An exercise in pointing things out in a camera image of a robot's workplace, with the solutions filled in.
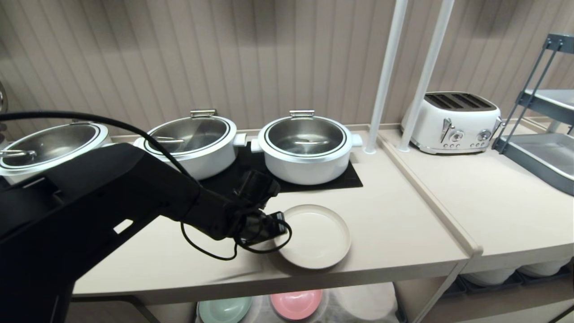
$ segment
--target white plate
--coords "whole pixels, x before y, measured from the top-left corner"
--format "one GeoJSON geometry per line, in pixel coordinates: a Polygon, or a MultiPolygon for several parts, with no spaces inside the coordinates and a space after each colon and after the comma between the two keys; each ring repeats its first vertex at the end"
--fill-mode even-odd
{"type": "MultiPolygon", "coordinates": [[[[334,211],[319,205],[299,205],[284,212],[293,237],[279,252],[291,263],[309,269],[330,267],[343,260],[351,247],[351,233],[334,211]]],[[[275,238],[280,245],[288,235],[275,238]]]]}
{"type": "Polygon", "coordinates": [[[470,272],[468,274],[461,274],[461,276],[469,282],[478,286],[495,286],[504,283],[508,277],[512,276],[516,267],[494,269],[478,272],[470,272]]]}
{"type": "Polygon", "coordinates": [[[530,277],[548,277],[556,274],[562,266],[569,262],[570,258],[566,258],[551,262],[531,264],[520,267],[518,271],[530,277]]]}

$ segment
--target toaster lever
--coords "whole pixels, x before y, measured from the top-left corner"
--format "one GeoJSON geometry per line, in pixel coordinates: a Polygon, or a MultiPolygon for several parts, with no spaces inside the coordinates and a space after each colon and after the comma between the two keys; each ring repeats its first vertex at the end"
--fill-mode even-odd
{"type": "Polygon", "coordinates": [[[500,116],[498,116],[497,121],[494,124],[494,129],[492,129],[492,137],[494,137],[494,134],[498,131],[498,128],[500,126],[506,127],[506,123],[502,121],[502,118],[500,118],[500,116]]]}
{"type": "Polygon", "coordinates": [[[452,125],[452,121],[450,118],[445,118],[443,120],[443,131],[440,133],[440,143],[442,144],[444,138],[447,136],[449,129],[454,129],[455,126],[452,125]]]}

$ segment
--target beige counter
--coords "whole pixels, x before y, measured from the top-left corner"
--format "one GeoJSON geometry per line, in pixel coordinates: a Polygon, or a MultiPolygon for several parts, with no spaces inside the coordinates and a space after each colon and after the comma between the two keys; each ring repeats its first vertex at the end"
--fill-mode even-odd
{"type": "MultiPolygon", "coordinates": [[[[534,133],[519,126],[517,133],[534,133]]],[[[520,266],[574,255],[574,198],[504,155],[399,152],[399,130],[380,130],[415,185],[428,189],[483,248],[463,272],[520,266]]]]}
{"type": "MultiPolygon", "coordinates": [[[[367,132],[360,133],[366,140],[367,132]]],[[[178,223],[160,217],[80,278],[74,294],[197,301],[447,276],[468,259],[384,151],[367,155],[354,148],[351,158],[364,187],[283,193],[266,208],[271,213],[311,203],[339,213],[351,231],[352,246],[333,268],[310,271],[277,254],[243,250],[233,261],[215,260],[188,245],[178,223]]],[[[212,241],[191,227],[188,234],[215,254],[232,254],[230,240],[212,241]]]]}

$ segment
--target black robotic arm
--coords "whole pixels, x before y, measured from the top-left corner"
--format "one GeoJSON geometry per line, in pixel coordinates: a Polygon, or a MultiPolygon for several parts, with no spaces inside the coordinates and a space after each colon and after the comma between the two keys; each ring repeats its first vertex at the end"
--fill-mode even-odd
{"type": "Polygon", "coordinates": [[[11,186],[0,193],[0,321],[63,322],[74,282],[159,215],[244,248],[290,231],[282,213],[261,211],[278,191],[249,172],[224,197],[129,144],[11,186]]]}

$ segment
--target pink plate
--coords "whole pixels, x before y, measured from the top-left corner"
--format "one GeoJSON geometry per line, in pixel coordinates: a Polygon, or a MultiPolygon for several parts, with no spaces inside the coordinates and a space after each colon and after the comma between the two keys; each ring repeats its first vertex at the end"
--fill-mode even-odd
{"type": "Polygon", "coordinates": [[[294,291],[271,295],[271,304],[288,320],[302,320],[311,316],[319,307],[322,290],[294,291]]]}

